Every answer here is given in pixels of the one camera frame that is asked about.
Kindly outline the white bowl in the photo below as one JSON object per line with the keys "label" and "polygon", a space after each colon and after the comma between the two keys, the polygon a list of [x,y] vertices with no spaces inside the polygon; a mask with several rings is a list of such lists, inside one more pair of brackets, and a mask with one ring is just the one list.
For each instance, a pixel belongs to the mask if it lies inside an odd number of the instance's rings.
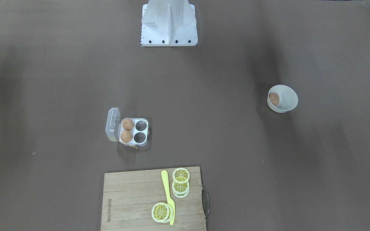
{"label": "white bowl", "polygon": [[[279,95],[279,104],[277,106],[274,106],[269,100],[269,95],[272,92],[275,92]],[[268,107],[274,112],[285,113],[297,107],[298,96],[297,93],[287,85],[275,85],[268,91],[267,104]]]}

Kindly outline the brown egg in box rear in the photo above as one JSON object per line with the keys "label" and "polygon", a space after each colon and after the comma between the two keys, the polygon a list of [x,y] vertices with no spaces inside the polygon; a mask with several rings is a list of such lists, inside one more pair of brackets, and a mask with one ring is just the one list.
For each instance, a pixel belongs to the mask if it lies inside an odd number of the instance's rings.
{"label": "brown egg in box rear", "polygon": [[132,119],[125,118],[122,121],[122,128],[123,130],[130,131],[135,127],[135,122]]}

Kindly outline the brown egg in box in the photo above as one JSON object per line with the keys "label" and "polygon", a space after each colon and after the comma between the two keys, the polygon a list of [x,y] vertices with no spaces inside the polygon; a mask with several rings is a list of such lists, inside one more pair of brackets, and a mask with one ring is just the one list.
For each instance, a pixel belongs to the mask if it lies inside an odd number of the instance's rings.
{"label": "brown egg in box", "polygon": [[131,131],[128,131],[128,130],[124,130],[121,134],[120,134],[120,140],[122,140],[122,142],[124,143],[130,143],[133,139],[133,134]]}
{"label": "brown egg in box", "polygon": [[130,131],[135,127],[135,122],[132,119],[125,118],[122,121],[122,128],[123,130]]}

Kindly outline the yellow plastic knife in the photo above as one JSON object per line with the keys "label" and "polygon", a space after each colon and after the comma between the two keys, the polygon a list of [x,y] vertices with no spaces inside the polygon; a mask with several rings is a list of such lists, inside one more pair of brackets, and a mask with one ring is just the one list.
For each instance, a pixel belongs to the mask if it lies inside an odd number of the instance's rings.
{"label": "yellow plastic knife", "polygon": [[165,194],[166,194],[166,201],[173,209],[173,212],[172,212],[173,216],[172,216],[171,220],[169,221],[169,224],[172,226],[174,224],[174,220],[175,220],[175,216],[176,216],[176,205],[175,205],[174,200],[171,198],[171,194],[170,194],[168,171],[167,170],[162,170],[161,177],[162,177],[162,180],[163,180],[163,187],[164,187]]}

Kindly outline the lemon slice middle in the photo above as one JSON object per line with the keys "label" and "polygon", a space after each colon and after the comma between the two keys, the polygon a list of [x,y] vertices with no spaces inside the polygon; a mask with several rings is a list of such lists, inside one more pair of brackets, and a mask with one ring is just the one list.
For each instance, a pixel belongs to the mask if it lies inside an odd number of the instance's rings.
{"label": "lemon slice middle", "polygon": [[190,191],[190,185],[189,181],[186,181],[184,183],[177,183],[175,181],[172,182],[172,192],[174,196],[177,198],[184,198],[188,196]]}

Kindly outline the brown egg from bowl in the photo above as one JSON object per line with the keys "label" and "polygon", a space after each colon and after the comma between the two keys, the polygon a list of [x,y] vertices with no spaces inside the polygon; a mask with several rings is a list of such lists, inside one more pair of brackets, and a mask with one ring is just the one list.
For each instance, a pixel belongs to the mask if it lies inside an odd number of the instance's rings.
{"label": "brown egg from bowl", "polygon": [[270,102],[274,105],[274,106],[277,106],[279,104],[279,95],[275,92],[272,92],[270,95],[269,95],[269,100]]}

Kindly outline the clear plastic egg box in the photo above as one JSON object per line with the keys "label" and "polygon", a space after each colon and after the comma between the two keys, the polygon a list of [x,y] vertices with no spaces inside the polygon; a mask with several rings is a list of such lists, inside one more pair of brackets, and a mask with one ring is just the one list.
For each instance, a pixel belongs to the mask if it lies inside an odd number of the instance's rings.
{"label": "clear plastic egg box", "polygon": [[122,118],[119,108],[109,109],[105,133],[113,142],[129,147],[143,147],[148,143],[149,121],[145,118]]}

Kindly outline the lemon slice top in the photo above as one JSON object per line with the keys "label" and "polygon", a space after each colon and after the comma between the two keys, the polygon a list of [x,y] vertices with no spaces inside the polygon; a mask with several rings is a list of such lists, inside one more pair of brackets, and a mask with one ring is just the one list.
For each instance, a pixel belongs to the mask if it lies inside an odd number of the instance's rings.
{"label": "lemon slice top", "polygon": [[172,177],[178,184],[186,183],[190,179],[190,172],[186,168],[179,167],[173,171]]}

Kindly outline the lemon slice by knife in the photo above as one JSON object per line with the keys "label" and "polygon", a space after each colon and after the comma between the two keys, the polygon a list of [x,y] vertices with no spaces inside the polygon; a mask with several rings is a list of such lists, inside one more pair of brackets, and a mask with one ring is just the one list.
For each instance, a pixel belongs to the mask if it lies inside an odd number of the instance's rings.
{"label": "lemon slice by knife", "polygon": [[151,211],[153,220],[158,223],[169,223],[173,219],[173,215],[173,208],[163,202],[156,203]]}

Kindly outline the wooden cutting board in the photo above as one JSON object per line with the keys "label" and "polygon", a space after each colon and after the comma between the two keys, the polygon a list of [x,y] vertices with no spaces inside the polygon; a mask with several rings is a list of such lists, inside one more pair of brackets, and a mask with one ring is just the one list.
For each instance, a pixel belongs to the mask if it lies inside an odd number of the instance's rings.
{"label": "wooden cutting board", "polygon": [[190,192],[184,198],[171,198],[176,204],[173,225],[158,223],[151,216],[153,206],[166,203],[162,169],[106,173],[102,200],[102,231],[205,231],[201,169],[187,167]]}

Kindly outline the brown egg in box front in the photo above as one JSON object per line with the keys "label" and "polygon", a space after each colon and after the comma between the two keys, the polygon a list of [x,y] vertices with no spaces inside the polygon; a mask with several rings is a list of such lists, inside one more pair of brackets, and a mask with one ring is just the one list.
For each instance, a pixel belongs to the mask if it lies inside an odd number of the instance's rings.
{"label": "brown egg in box front", "polygon": [[133,139],[133,134],[131,131],[128,131],[128,130],[124,130],[121,134],[120,134],[120,140],[122,140],[122,142],[124,143],[130,143]]}

